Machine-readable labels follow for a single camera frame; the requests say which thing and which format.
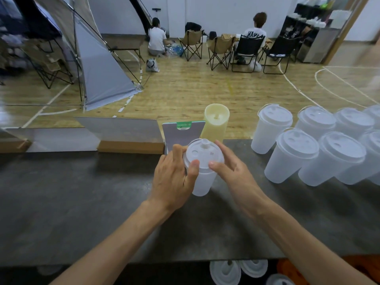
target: hand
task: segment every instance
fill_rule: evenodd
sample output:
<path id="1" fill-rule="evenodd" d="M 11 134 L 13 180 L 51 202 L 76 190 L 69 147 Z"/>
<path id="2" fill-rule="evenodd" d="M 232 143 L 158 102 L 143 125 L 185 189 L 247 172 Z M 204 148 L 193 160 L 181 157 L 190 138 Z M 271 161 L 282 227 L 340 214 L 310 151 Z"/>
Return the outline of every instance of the hand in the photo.
<path id="1" fill-rule="evenodd" d="M 221 149 L 225 163 L 211 161 L 209 167 L 227 183 L 232 197 L 240 209 L 250 218 L 256 219 L 260 209 L 271 200 L 257 185 L 254 177 L 232 150 L 218 140 L 215 144 Z"/>
<path id="2" fill-rule="evenodd" d="M 173 151 L 162 155 L 154 171 L 149 200 L 160 202 L 170 214 L 181 208 L 194 189 L 199 173 L 199 161 L 193 160 L 185 174 L 182 155 L 187 147 L 175 144 Z"/>

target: white t-shirt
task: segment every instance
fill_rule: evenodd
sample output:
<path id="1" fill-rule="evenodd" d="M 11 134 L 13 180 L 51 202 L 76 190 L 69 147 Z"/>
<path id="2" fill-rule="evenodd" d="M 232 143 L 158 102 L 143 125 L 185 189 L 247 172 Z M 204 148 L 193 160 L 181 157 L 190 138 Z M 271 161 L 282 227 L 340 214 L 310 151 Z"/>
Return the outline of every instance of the white t-shirt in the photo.
<path id="1" fill-rule="evenodd" d="M 151 50 L 164 51 L 164 40 L 166 39 L 166 34 L 163 30 L 158 27 L 149 29 L 148 35 L 150 37 L 148 48 Z"/>
<path id="2" fill-rule="evenodd" d="M 244 31 L 244 36 L 246 36 L 247 38 L 260 38 L 262 36 L 264 36 L 264 40 L 263 40 L 263 43 L 261 44 L 262 47 L 265 46 L 265 41 L 266 41 L 266 32 L 261 29 L 261 28 L 250 28 L 250 29 L 246 29 Z"/>

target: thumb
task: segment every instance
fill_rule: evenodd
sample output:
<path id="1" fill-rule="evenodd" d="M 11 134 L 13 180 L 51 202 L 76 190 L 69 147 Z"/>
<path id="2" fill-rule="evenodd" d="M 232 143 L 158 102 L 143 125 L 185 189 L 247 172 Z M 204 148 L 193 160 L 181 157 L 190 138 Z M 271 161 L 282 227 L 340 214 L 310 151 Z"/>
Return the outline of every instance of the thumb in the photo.
<path id="1" fill-rule="evenodd" d="M 194 189 L 195 181 L 198 177 L 198 174 L 199 174 L 199 161 L 193 160 L 189 165 L 189 168 L 187 170 L 187 176 L 184 182 L 186 189 L 189 189 L 189 190 Z"/>
<path id="2" fill-rule="evenodd" d="M 227 167 L 226 164 L 224 163 L 218 163 L 211 161 L 209 162 L 209 167 L 212 171 L 218 173 L 218 175 L 225 181 L 227 182 L 227 179 L 229 179 L 232 170 Z"/>

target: left hand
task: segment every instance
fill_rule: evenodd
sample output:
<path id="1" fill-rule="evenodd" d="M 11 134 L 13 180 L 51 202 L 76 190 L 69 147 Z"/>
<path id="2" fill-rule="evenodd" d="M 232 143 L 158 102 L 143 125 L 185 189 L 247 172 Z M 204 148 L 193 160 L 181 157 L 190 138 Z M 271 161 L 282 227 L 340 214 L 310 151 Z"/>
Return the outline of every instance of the left hand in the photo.
<path id="1" fill-rule="evenodd" d="M 181 208 L 194 189 L 199 173 L 199 161 L 193 160 L 185 174 L 182 155 L 187 147 L 175 144 L 173 151 L 162 155 L 154 171 L 149 200 L 160 202 L 170 214 Z"/>

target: forearm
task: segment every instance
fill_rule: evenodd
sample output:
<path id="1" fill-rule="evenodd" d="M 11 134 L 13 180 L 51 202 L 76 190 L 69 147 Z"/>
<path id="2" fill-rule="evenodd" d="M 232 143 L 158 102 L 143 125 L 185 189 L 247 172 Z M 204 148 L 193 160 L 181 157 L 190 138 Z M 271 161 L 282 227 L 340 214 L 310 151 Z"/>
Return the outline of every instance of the forearm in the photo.
<path id="1" fill-rule="evenodd" d="M 310 284 L 375 284 L 312 236 L 277 204 L 271 203 L 262 209 L 257 221 Z"/>
<path id="2" fill-rule="evenodd" d="M 113 284 L 141 244 L 169 215 L 160 203 L 144 201 L 115 232 L 63 272 L 52 284 Z"/>

